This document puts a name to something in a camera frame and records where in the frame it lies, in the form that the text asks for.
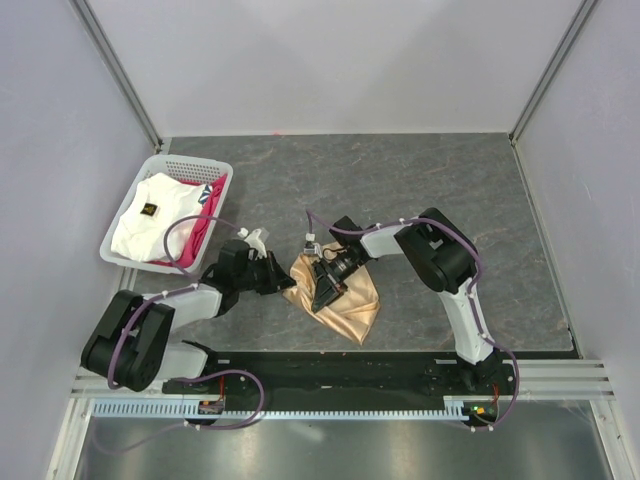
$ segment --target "white cloth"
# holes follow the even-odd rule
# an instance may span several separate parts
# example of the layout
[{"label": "white cloth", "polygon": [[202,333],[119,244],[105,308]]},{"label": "white cloth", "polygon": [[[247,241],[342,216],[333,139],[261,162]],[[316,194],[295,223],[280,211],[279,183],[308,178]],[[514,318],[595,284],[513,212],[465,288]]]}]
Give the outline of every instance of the white cloth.
[{"label": "white cloth", "polygon": [[[163,246],[164,234],[175,221],[202,211],[198,200],[205,187],[185,185],[164,173],[140,182],[131,206],[118,221],[111,239],[111,251],[137,262],[168,261]],[[145,204],[157,207],[153,215],[141,213]],[[187,220],[169,233],[169,252],[176,260],[182,255],[195,222]]]}]

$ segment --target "pink cloth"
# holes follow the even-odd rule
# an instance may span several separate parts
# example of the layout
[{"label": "pink cloth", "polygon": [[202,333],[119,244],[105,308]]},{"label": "pink cloth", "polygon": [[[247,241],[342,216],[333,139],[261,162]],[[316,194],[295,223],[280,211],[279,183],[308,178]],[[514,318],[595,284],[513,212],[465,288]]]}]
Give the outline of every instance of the pink cloth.
[{"label": "pink cloth", "polygon": [[[220,195],[222,194],[222,188],[227,181],[227,176],[224,175],[217,179],[215,182],[211,184],[211,194],[207,199],[207,202],[204,204],[202,208],[201,215],[213,215],[213,212],[216,211],[216,207],[218,206],[218,201],[220,200]],[[188,185],[200,185],[199,183],[187,182],[181,180],[182,183],[186,183]],[[196,261],[196,257],[198,256],[198,252],[200,251],[200,247],[202,246],[202,242],[204,242],[204,237],[207,234],[207,229],[209,228],[209,222],[211,220],[207,220],[205,218],[199,218],[196,220],[196,224],[193,226],[193,230],[191,230],[191,235],[189,236],[189,240],[187,240],[186,245],[184,246],[184,250],[182,251],[182,255],[178,259],[178,265],[183,268],[190,267],[193,265],[193,262]],[[171,266],[169,262],[151,262],[156,265],[166,265]]]}]

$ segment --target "beige cloth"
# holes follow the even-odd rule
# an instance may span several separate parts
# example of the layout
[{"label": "beige cloth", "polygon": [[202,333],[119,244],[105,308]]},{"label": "beige cloth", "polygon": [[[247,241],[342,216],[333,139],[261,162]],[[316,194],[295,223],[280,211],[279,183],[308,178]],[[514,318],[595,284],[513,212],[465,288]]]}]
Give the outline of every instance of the beige cloth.
[{"label": "beige cloth", "polygon": [[[323,248],[339,247],[338,243],[332,243]],[[380,310],[380,297],[369,272],[365,267],[360,267],[345,281],[349,289],[342,297],[318,313],[313,313],[311,302],[315,293],[315,283],[312,261],[313,257],[298,256],[290,272],[297,286],[285,290],[284,297],[323,325],[362,345]]]}]

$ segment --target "folded clothing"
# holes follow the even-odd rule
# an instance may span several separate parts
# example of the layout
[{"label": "folded clothing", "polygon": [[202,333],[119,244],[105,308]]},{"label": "folded clothing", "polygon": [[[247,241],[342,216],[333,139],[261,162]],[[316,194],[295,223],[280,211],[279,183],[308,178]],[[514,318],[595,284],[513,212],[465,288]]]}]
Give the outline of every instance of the folded clothing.
[{"label": "folded clothing", "polygon": [[[336,248],[340,248],[340,245],[332,243],[325,245],[323,250]],[[297,285],[285,290],[284,298],[340,335],[359,345],[363,344],[380,310],[380,297],[366,267],[360,267],[346,279],[349,289],[342,297],[317,313],[311,311],[315,293],[311,259],[299,255],[291,267],[290,275]]]},{"label": "folded clothing", "polygon": [[[111,251],[137,262],[168,260],[165,232],[177,220],[202,211],[206,187],[186,185],[164,173],[138,183],[131,205],[118,220]],[[167,244],[172,257],[181,257],[195,224],[188,220],[171,230]]]},{"label": "folded clothing", "polygon": [[[211,185],[205,186],[205,189],[202,192],[199,200],[201,204],[204,203],[204,207],[202,208],[200,215],[213,215],[213,213],[216,211],[216,207],[218,206],[218,201],[220,200],[222,189],[226,181],[227,176],[224,175],[213,182]],[[191,236],[189,237],[187,244],[184,246],[182,255],[176,261],[178,265],[183,268],[187,268],[193,265],[193,262],[196,261],[196,257],[198,256],[198,252],[200,251],[202,242],[204,242],[204,237],[207,234],[207,229],[209,228],[210,222],[211,220],[208,220],[206,218],[199,218],[198,220],[196,220],[193,230],[191,231]],[[169,262],[156,261],[152,263],[155,263],[157,265],[171,266],[171,263]]]}]

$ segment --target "laundry basket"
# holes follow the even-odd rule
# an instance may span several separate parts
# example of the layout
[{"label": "laundry basket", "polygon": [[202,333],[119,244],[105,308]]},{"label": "laundry basket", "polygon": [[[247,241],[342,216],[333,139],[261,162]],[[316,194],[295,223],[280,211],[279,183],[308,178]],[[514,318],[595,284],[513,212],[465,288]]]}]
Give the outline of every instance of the laundry basket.
[{"label": "laundry basket", "polygon": [[[227,175],[227,180],[224,183],[222,193],[218,199],[218,204],[213,212],[213,215],[217,217],[222,209],[224,199],[227,196],[227,191],[229,190],[229,185],[231,184],[233,168],[228,163],[208,160],[205,158],[184,157],[182,155],[154,155],[153,157],[148,158],[142,165],[138,175],[136,175],[133,184],[129,188],[127,195],[124,197],[124,200],[118,209],[118,213],[116,213],[116,216],[111,222],[111,226],[109,226],[109,230],[100,245],[100,256],[106,262],[115,263],[122,267],[147,270],[149,272],[181,273],[175,267],[156,265],[154,263],[136,262],[111,251],[111,239],[113,238],[113,232],[115,232],[120,216],[127,210],[127,208],[129,208],[129,205],[131,205],[133,197],[136,194],[136,187],[138,186],[138,183],[155,175],[156,173],[164,173],[175,180],[202,184],[210,184],[218,178]],[[200,267],[216,223],[217,222],[213,220],[209,223],[207,233],[195,261],[192,265],[186,268],[189,273],[197,271]]]}]

